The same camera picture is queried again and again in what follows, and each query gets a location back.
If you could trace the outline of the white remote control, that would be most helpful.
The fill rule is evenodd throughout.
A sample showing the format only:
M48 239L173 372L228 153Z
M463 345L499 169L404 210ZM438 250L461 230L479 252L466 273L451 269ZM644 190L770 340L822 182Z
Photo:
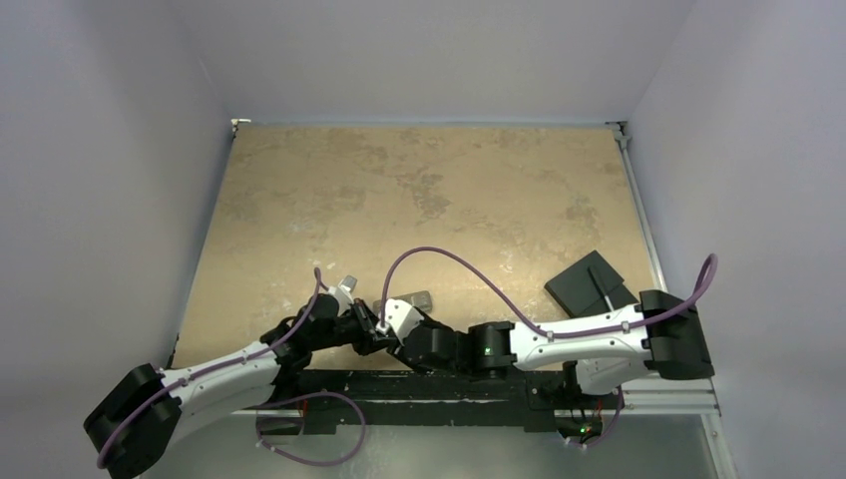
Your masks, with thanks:
M419 290L396 296L389 296L388 301L402 301L424 313L430 313L434 309L433 298L428 290Z

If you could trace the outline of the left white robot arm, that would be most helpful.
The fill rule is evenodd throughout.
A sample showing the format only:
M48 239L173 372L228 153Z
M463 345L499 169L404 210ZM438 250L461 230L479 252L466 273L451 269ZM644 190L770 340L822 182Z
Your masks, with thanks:
M297 316L234 353L181 369L131 369L84 420L97 467L135 478L171 444L234 411L288 406L313 352L367 343L377 320L360 299L318 293Z

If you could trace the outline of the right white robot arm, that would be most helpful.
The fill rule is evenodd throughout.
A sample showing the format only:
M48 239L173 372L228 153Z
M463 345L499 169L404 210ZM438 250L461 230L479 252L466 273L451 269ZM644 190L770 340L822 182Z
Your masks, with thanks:
M401 299L384 306L380 331L398 341L392 355L417 371L449 371L477 380L503 379L571 363L560 391L575 406L652 372L666 380L698 380L714 368L693 304L660 290L647 290L636 304L610 312L547 324L495 321L467 331L435 321Z

